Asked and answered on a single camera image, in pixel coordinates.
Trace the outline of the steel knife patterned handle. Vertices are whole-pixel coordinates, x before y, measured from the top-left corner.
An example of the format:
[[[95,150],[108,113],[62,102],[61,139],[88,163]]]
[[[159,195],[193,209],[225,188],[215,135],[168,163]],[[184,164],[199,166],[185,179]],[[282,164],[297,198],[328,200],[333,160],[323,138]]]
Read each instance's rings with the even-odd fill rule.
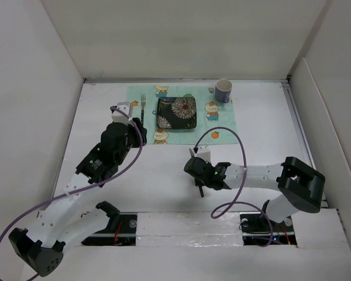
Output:
[[[191,157],[196,157],[196,155],[197,155],[197,148],[196,149],[194,149],[193,147],[190,147],[189,148],[189,152],[190,152],[190,155],[191,155]],[[203,191],[203,188],[202,188],[202,185],[201,185],[201,183],[197,180],[197,179],[195,179],[194,180],[195,181],[195,185],[198,187],[198,189],[199,189],[199,193],[200,193],[200,196],[202,197],[202,198],[204,198],[204,191]]]

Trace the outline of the steel fork patterned handle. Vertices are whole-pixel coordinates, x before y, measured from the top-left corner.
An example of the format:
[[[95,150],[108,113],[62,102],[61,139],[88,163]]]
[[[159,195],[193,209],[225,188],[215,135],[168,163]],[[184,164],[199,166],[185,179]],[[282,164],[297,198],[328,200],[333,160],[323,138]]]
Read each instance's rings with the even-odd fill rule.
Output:
[[[141,123],[144,123],[144,109],[146,106],[146,95],[145,94],[141,95],[140,104],[141,104],[141,117],[140,117],[140,119],[141,119]]]

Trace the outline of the green cartoon print cloth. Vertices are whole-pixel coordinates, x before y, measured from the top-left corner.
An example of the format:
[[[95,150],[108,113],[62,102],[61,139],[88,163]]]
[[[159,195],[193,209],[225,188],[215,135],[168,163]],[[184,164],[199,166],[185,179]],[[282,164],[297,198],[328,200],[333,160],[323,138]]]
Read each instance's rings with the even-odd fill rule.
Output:
[[[202,145],[227,145],[237,139],[226,128],[236,130],[235,112],[231,102],[215,99],[215,89],[196,85],[131,85],[126,100],[133,106],[133,116],[141,117],[141,95],[146,95],[144,124],[149,144],[194,145],[203,133]],[[191,130],[159,129],[156,124],[157,102],[161,97],[194,97],[197,105],[197,126]]]

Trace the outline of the dark floral rectangular plate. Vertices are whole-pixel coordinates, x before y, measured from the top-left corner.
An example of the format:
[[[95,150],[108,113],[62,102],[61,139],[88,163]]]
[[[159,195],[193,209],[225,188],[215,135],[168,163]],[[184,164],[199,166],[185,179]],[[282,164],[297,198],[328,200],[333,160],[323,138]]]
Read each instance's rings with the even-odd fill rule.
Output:
[[[191,130],[197,126],[194,97],[161,97],[157,102],[156,124],[159,129]]]

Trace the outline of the purple ceramic mug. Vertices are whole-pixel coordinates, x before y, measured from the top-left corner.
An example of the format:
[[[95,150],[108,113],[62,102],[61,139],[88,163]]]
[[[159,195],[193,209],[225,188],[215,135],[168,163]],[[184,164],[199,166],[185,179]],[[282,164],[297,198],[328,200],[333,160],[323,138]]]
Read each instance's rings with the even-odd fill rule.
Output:
[[[228,79],[219,79],[215,84],[215,99],[221,103],[228,103],[232,91],[232,82]]]

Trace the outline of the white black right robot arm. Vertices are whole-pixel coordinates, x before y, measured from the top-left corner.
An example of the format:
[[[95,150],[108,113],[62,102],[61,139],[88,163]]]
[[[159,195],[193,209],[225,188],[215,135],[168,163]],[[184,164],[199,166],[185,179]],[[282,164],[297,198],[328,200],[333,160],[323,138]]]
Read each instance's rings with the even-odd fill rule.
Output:
[[[316,214],[321,210],[325,176],[296,157],[275,165],[244,167],[229,162],[212,165],[193,156],[184,171],[194,178],[196,186],[216,191],[247,187],[280,192],[265,202],[264,213],[259,215],[259,224],[267,231],[299,211]]]

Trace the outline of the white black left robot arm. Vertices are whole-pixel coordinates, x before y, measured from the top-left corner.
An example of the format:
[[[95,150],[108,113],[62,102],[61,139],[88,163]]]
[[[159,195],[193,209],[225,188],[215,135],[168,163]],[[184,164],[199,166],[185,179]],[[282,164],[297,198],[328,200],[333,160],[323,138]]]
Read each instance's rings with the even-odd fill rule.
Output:
[[[122,175],[118,170],[132,148],[142,150],[147,130],[139,118],[113,118],[101,140],[80,162],[63,192],[39,206],[45,209],[25,228],[10,227],[8,235],[15,253],[37,276],[45,277],[58,267],[64,250],[94,231],[112,232],[119,224],[119,210],[107,201],[74,223],[70,220],[86,199],[104,184]]]

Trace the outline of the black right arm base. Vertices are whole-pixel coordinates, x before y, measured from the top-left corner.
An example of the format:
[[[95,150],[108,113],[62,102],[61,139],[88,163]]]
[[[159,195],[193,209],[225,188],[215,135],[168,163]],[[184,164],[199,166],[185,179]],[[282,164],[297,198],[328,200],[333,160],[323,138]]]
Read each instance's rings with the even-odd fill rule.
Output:
[[[287,217],[281,223],[271,222],[272,231],[268,221],[260,212],[241,212],[239,229],[242,231],[244,246],[257,245],[297,245],[293,220]]]

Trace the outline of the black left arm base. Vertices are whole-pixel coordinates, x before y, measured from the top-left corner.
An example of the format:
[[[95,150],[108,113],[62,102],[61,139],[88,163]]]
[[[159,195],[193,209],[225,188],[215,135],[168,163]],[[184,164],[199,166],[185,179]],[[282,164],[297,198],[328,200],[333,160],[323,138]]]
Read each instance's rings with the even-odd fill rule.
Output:
[[[115,227],[112,222],[86,239],[84,246],[135,246],[137,230],[137,213],[121,213]]]

